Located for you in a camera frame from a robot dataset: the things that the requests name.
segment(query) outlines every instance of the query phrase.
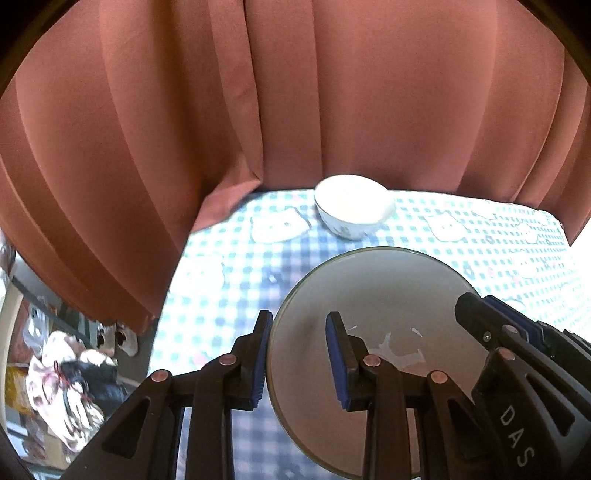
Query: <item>curtain fold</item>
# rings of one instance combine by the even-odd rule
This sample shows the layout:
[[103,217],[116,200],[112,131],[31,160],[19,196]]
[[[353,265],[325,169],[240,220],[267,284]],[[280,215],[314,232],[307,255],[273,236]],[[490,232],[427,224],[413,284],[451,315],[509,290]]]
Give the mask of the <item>curtain fold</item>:
[[591,213],[589,85],[517,0],[80,0],[0,99],[0,225],[144,330],[189,233],[340,173]]

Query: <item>orange curtain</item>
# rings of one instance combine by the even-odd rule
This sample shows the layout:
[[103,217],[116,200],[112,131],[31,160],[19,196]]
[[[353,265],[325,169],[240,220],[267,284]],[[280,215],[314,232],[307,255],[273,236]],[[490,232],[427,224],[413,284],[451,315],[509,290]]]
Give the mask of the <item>orange curtain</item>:
[[517,0],[81,0],[0,100],[0,225],[72,306],[137,331],[192,229],[358,173],[591,212],[588,85]]

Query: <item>black cloth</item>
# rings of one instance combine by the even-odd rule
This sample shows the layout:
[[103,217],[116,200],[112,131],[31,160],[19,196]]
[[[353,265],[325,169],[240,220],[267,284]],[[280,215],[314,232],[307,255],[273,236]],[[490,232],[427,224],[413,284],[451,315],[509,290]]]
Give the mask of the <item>black cloth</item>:
[[113,415],[127,398],[125,387],[116,381],[117,367],[114,365],[102,363],[97,366],[76,360],[63,362],[60,370],[69,383],[82,385],[84,393],[103,411],[105,418]]

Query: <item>tablecloth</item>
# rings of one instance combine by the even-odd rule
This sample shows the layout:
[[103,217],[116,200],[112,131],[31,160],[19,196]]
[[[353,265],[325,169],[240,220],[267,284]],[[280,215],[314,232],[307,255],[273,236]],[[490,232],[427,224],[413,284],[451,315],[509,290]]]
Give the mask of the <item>tablecloth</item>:
[[[586,338],[589,290],[560,226],[547,212],[426,192],[396,192],[397,208],[376,234],[350,242],[322,224],[312,190],[249,195],[226,221],[194,233],[171,283],[150,371],[182,374],[228,352],[261,309],[275,315],[310,270],[343,252],[393,245],[438,258],[481,296],[492,294],[533,320]],[[186,415],[181,450],[186,445]],[[336,475],[299,451],[267,390],[254,412],[233,413],[236,478],[327,479]],[[184,478],[184,458],[178,478]]]

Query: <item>pile of clothes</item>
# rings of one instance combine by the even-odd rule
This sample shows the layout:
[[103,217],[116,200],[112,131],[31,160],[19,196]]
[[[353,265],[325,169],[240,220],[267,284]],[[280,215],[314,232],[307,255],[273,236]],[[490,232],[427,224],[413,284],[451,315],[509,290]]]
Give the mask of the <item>pile of clothes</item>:
[[31,407],[72,451],[82,450],[125,401],[116,362],[76,338],[53,332],[25,379]]

